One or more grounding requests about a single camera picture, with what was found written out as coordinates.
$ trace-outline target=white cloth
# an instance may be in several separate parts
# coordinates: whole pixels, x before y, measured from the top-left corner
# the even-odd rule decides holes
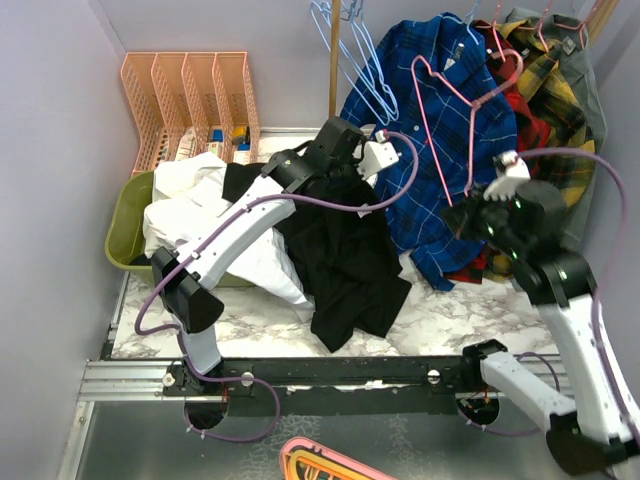
[[[220,223],[218,217],[231,206],[222,198],[225,172],[226,164],[210,152],[158,166],[153,202],[144,211],[142,226],[147,257],[160,247],[175,249],[213,231]],[[311,319],[313,300],[304,294],[277,230],[267,230],[227,271],[289,302],[300,320]]]

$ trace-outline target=blue plaid shirt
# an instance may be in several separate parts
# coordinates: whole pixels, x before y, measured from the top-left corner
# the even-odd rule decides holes
[[[454,272],[467,265],[482,249],[479,242],[456,240],[440,217],[448,207],[446,195],[433,161],[411,77],[411,62],[422,54],[435,72],[440,72],[468,100],[479,98],[496,88],[485,65],[484,39],[476,45],[464,25],[442,14],[429,22],[403,21],[387,32],[376,49],[386,83],[398,101],[400,117],[386,128],[411,138],[420,156],[418,177],[409,191],[387,210],[391,237],[399,252],[412,250],[411,258],[427,281],[440,290],[451,290],[453,284],[443,273]],[[460,53],[458,60],[445,70],[447,60]],[[470,107],[457,98],[440,80],[429,76],[422,63],[416,65],[420,93],[425,105],[429,128],[440,165],[454,204],[464,197],[469,155]],[[357,86],[365,92],[362,82]],[[356,91],[347,97],[340,116],[364,126],[376,123],[376,117]],[[384,128],[376,125],[376,130]],[[493,157],[505,150],[515,150],[516,120],[503,95],[480,108],[476,114],[474,140],[474,181],[491,182],[495,176]],[[381,199],[394,195],[406,183],[411,172],[411,152],[402,141],[393,141],[401,152],[400,162],[381,172],[376,193]]]

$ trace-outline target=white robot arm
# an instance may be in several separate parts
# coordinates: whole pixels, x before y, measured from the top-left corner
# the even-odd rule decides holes
[[[237,216],[241,209],[245,213],[206,249],[193,253],[202,243],[198,239],[175,253],[160,249],[153,256],[157,283],[193,257],[186,271],[167,283],[161,296],[181,326],[182,343],[198,373],[210,372],[221,361],[213,323],[223,305],[209,290],[247,246],[295,211],[290,199],[265,202],[252,209],[247,205],[283,190],[304,192],[318,172],[325,176],[336,170],[370,176],[397,162],[389,143],[365,144],[362,139],[362,133],[346,122],[329,120],[302,157],[293,151],[272,157],[263,175],[225,213],[221,223]],[[352,159],[359,144],[363,155],[357,162]],[[345,165],[351,165],[351,170],[346,171]],[[503,155],[497,166],[500,173],[496,181],[474,190],[442,217],[459,238],[489,241],[512,256],[516,280],[558,345],[574,398],[551,389],[496,341],[465,348],[463,381],[468,391],[492,386],[509,397],[545,433],[554,459],[567,473],[580,475],[614,465],[620,468],[640,454],[632,431],[635,427],[630,427],[640,421],[640,412],[615,360],[601,316],[600,338],[612,365],[612,378],[599,358],[591,320],[595,281],[584,258],[564,250],[557,240],[566,205],[557,189],[530,181],[526,165],[515,152]],[[622,408],[612,379],[622,392]],[[620,479],[631,478],[628,473],[617,474]]]

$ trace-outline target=orange plastic basket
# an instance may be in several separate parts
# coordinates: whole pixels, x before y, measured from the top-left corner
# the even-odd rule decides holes
[[[246,52],[129,53],[121,77],[140,135],[134,175],[173,160],[191,126],[196,153],[206,150],[212,130],[222,130],[226,162],[233,160],[234,128],[248,126],[250,161],[257,160],[260,127]]]

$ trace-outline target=gray floor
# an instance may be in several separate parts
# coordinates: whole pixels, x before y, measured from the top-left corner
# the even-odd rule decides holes
[[[495,437],[466,427],[457,416],[288,416],[264,441],[234,445],[186,433],[180,402],[108,402],[95,408],[78,476],[83,480],[281,480],[278,453],[294,436],[313,438],[400,480],[567,478],[541,435]],[[243,435],[268,421],[225,419],[219,427],[221,433]],[[531,427],[508,403],[498,425]]]

